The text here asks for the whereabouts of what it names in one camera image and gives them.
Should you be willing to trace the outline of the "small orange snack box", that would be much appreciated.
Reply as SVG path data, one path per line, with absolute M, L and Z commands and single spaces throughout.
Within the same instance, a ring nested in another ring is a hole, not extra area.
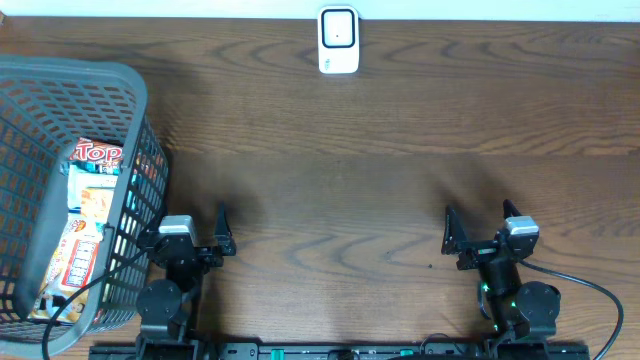
M 113 188 L 85 188 L 81 192 L 81 214 L 95 222 L 106 223 L 114 196 Z

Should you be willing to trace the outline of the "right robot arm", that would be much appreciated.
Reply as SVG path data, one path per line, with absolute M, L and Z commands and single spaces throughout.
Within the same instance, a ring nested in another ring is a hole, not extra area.
M 501 334 L 513 340 L 546 338 L 556 333 L 559 290 L 549 284 L 524 283 L 517 264 L 533 254 L 540 236 L 537 223 L 521 214 L 510 200 L 503 202 L 503 225 L 491 240 L 472 240 L 454 208 L 445 208 L 441 253 L 456 255 L 457 269 L 479 272 L 480 297 Z

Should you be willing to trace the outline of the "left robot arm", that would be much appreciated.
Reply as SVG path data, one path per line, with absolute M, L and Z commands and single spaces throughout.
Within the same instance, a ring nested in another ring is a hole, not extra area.
M 196 334 L 195 325 L 204 276 L 236 254 L 237 247 L 221 205 L 214 224 L 213 246 L 196 246 L 193 218 L 160 215 L 138 236 L 137 246 L 165 270 L 165 277 L 138 294 L 141 316 L 137 359 L 216 359 L 216 346 Z

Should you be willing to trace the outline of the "large yellow snack bag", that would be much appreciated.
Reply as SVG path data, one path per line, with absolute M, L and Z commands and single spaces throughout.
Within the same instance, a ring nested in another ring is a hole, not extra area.
M 89 283 L 102 240 L 95 221 L 78 213 L 68 215 L 28 315 L 30 320 L 49 320 L 69 297 Z

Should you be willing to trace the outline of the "red Top chocolate bar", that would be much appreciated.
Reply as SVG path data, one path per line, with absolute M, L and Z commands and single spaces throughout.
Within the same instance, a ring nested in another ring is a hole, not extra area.
M 81 137 L 68 159 L 111 166 L 119 164 L 123 160 L 123 150 L 117 145 Z

